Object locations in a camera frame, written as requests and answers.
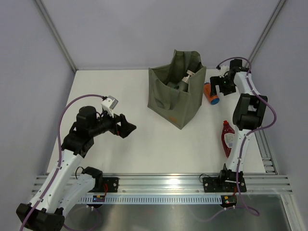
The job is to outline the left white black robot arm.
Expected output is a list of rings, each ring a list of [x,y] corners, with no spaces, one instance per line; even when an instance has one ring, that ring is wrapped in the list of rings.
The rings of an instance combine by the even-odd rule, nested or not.
[[[27,204],[21,203],[16,214],[22,225],[32,231],[59,231],[70,210],[87,192],[98,192],[103,188],[103,173],[93,167],[86,167],[81,176],[66,190],[68,180],[89,149],[94,137],[111,132],[121,138],[136,130],[123,114],[109,115],[103,112],[101,118],[93,106],[80,108],[76,121],[60,146],[59,159],[36,195]]]

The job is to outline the red bottle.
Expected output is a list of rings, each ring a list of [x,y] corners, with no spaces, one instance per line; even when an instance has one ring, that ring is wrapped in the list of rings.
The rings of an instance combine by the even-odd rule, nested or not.
[[[230,126],[227,120],[224,120],[221,133],[221,142],[224,153],[227,158],[230,156],[231,149],[234,144],[234,138],[235,138],[235,130]]]

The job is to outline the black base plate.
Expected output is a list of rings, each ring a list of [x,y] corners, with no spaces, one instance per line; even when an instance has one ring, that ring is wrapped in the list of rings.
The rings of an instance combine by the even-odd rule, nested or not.
[[[246,183],[243,177],[239,177],[238,184],[236,178],[222,180],[219,177],[203,177],[202,178],[204,192],[206,193],[234,193],[240,191],[247,192]]]
[[[100,177],[95,180],[92,193],[116,193],[118,191],[119,178],[117,177]]]

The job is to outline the right aluminium frame post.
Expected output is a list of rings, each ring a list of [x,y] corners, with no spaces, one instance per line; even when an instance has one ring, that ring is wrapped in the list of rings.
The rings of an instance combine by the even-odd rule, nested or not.
[[[273,10],[273,12],[271,13],[266,25],[264,26],[256,44],[254,45],[248,60],[252,63],[258,52],[261,50],[263,43],[265,42],[266,38],[268,37],[271,29],[273,28],[273,26],[275,25],[279,15],[281,14],[283,8],[285,7],[286,3],[288,2],[288,0],[279,0]]]

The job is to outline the left aluminium frame post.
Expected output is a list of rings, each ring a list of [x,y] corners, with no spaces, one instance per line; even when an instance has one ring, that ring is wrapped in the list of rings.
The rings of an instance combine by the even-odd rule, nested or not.
[[[62,53],[62,56],[64,57],[67,65],[72,70],[73,73],[76,73],[77,67],[69,54],[56,26],[54,25],[54,22],[42,0],[33,0],[33,3],[35,4],[39,14],[41,15],[46,27],[50,31],[53,39],[55,40],[60,52]]]

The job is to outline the green pump bottle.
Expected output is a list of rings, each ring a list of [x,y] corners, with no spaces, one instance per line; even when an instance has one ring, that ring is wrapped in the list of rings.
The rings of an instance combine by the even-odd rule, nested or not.
[[[177,83],[173,83],[173,82],[168,82],[167,86],[170,87],[170,88],[173,88],[173,89],[178,89],[179,88],[178,84]]]

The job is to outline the green bottle beige cap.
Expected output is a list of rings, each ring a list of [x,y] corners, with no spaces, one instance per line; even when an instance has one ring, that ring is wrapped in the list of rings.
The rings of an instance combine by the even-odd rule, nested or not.
[[[179,81],[175,87],[175,89],[183,92],[187,92],[188,86],[189,86],[189,79],[191,76],[193,76],[195,73],[191,70],[187,70],[186,76],[182,78],[181,81]]]

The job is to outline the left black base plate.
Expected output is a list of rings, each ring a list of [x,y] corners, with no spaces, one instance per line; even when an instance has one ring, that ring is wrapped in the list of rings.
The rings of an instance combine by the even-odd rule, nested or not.
[[[100,177],[95,180],[92,193],[116,193],[118,191],[119,178],[117,177]]]

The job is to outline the aluminium frame post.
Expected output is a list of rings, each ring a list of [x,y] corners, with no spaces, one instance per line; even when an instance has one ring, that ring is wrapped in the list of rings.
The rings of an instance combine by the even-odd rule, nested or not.
[[[53,39],[55,40],[60,52],[62,53],[62,56],[64,57],[67,65],[72,70],[73,73],[76,73],[77,67],[69,54],[56,26],[54,25],[54,22],[42,0],[33,0],[33,3],[35,4],[39,14],[41,15],[46,27],[50,31]]]
[[[273,28],[273,26],[275,25],[279,15],[281,14],[283,8],[285,7],[286,3],[288,2],[288,0],[279,0],[273,10],[273,12],[271,13],[266,25],[264,26],[256,44],[254,45],[248,60],[252,63],[258,52],[261,50],[263,43],[265,42],[266,38],[268,37],[271,29]]]

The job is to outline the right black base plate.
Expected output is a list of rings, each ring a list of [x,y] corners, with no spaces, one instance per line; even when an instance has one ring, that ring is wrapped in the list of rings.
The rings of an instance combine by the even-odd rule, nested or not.
[[[243,177],[239,177],[238,184],[236,178],[222,180],[219,177],[203,177],[202,178],[204,192],[206,193],[234,193],[240,191],[247,192],[246,183]]]

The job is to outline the aluminium mounting rail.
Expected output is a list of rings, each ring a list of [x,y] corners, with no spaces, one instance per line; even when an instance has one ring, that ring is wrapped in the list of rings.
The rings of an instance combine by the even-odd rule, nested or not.
[[[118,194],[202,194],[201,173],[194,174],[116,174],[104,173],[104,178],[118,178]],[[292,194],[286,175],[244,175],[246,194]]]

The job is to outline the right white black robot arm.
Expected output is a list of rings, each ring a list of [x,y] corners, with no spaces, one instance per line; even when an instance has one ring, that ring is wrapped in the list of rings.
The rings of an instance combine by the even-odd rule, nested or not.
[[[226,76],[210,78],[211,95],[217,92],[229,95],[239,92],[240,96],[233,112],[235,126],[234,144],[231,153],[217,177],[203,178],[204,191],[209,193],[245,192],[243,168],[248,144],[260,128],[268,99],[256,90],[250,67],[243,67],[244,58],[229,58],[229,71]]]

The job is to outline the orange bottle blue base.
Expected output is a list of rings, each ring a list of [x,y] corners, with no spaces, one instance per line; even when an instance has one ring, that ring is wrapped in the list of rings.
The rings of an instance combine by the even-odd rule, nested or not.
[[[204,95],[211,105],[219,103],[219,97],[217,95],[211,96],[211,85],[208,82],[204,84]]]

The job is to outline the green canvas bag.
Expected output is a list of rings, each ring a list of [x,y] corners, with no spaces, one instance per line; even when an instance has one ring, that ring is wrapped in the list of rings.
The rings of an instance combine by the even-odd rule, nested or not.
[[[187,70],[195,74],[189,79],[187,92],[167,86],[178,83]],[[203,99],[206,66],[197,51],[174,51],[171,63],[149,68],[148,108],[159,114],[179,129],[187,125],[196,115]]]

